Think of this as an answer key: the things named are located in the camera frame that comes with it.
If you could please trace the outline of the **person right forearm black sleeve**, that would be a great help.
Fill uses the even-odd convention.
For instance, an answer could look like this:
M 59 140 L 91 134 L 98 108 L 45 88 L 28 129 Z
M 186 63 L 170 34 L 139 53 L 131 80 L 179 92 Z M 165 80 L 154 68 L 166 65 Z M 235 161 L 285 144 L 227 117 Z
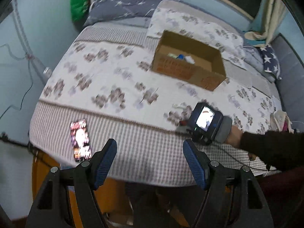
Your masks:
M 280 171 L 303 167 L 303 133 L 267 131 L 261 135 L 245 132 L 240 149 Z

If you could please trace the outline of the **person right hand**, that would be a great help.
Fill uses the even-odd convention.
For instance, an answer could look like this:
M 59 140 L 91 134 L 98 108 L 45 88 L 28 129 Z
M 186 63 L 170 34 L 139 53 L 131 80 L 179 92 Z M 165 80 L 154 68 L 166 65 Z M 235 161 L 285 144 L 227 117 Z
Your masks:
M 242 138 L 243 132 L 237 127 L 232 125 L 229 135 L 225 140 L 225 144 L 231 145 L 234 148 L 240 149 L 240 142 Z

